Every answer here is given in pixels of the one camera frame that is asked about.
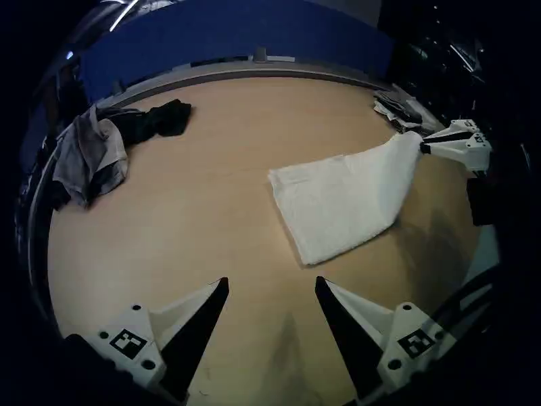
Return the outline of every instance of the gray cloth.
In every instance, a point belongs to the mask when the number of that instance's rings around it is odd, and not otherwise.
[[[95,196],[120,185],[127,171],[120,131],[110,120],[98,122],[92,106],[66,129],[53,180],[59,181],[78,205],[87,207]]]

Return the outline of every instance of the white towel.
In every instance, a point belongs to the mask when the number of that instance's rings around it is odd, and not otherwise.
[[[413,180],[421,141],[408,131],[359,154],[269,172],[303,264],[332,258],[392,225]]]

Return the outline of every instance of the wooden table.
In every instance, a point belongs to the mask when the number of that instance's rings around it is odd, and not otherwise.
[[[245,78],[139,101],[195,106],[180,137],[129,152],[127,181],[88,211],[53,216],[49,285],[63,334],[88,334],[133,302],[160,308],[219,277],[231,293],[189,405],[342,405],[354,388],[314,294],[317,275],[394,308],[432,311],[462,282],[477,243],[465,169],[424,156],[396,224],[303,267],[268,170],[351,154],[394,130],[371,92],[298,78]]]

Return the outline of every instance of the table surface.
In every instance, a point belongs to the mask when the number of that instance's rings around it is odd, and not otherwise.
[[[128,152],[126,182],[87,211],[55,212],[49,287],[62,334],[90,334],[134,302],[159,309],[219,277],[230,294],[189,405],[342,405],[354,387],[314,293],[317,275],[394,308],[434,310],[477,244],[458,163],[420,159],[396,223],[305,267],[268,170],[373,148],[394,133],[371,92],[299,78],[245,78],[155,95],[194,106],[185,133]]]

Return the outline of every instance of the blue partition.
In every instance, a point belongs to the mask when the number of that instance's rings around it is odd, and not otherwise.
[[[303,0],[186,0],[121,24],[82,55],[92,101],[112,83],[133,83],[175,66],[250,55],[331,62],[383,76],[393,41],[341,12]]]

